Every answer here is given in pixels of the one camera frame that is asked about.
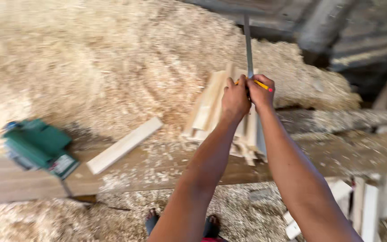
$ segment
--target metal rod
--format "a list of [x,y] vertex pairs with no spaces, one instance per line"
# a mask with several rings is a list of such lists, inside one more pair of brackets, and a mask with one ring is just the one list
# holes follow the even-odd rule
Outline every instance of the metal rod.
[[253,77],[252,44],[250,42],[249,16],[244,14],[244,35],[246,37],[247,77]]

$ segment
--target pile of sawdust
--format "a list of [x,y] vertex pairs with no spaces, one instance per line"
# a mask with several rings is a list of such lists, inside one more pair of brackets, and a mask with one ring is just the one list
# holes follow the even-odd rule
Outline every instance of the pile of sawdust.
[[306,65],[296,44],[252,41],[252,49],[254,67],[276,84],[274,107],[301,106],[318,110],[360,107],[360,96],[350,93],[350,86],[342,75]]
[[[40,117],[118,140],[158,116],[165,125],[148,142],[176,141],[207,75],[246,68],[244,44],[233,22],[175,0],[1,0],[0,129]],[[358,106],[346,80],[305,65],[295,44],[253,49],[276,106]]]
[[0,204],[0,241],[93,241],[94,229],[88,210],[77,202]]
[[[250,201],[249,192],[267,189],[269,197]],[[173,190],[99,194],[89,210],[69,200],[0,204],[1,241],[136,241],[147,239],[144,217],[161,213]],[[220,235],[229,241],[286,241],[286,207],[274,183],[218,186],[207,215],[221,219]]]

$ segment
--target sticker label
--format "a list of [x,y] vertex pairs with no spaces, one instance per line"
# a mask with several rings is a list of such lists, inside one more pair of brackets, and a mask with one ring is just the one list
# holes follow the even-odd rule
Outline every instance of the sticker label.
[[74,159],[71,158],[68,155],[63,155],[59,157],[55,162],[54,171],[56,173],[62,173],[64,172],[72,163],[74,162]]

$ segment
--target power tool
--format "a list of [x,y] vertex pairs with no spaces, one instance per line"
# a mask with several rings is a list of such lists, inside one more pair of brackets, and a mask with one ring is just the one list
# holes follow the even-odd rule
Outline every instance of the power tool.
[[4,129],[7,155],[25,171],[43,169],[65,179],[80,165],[65,150],[72,139],[41,119],[9,122]]

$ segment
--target right hand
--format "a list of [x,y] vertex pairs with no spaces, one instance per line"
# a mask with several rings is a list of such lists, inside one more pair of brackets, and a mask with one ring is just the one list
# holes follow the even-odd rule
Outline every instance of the right hand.
[[[268,90],[256,84],[253,80],[258,80],[259,82],[268,86]],[[263,107],[273,107],[273,97],[276,87],[274,86],[274,81],[267,78],[264,75],[254,75],[252,79],[247,79],[247,87],[250,92],[250,99],[255,104],[256,108]]]

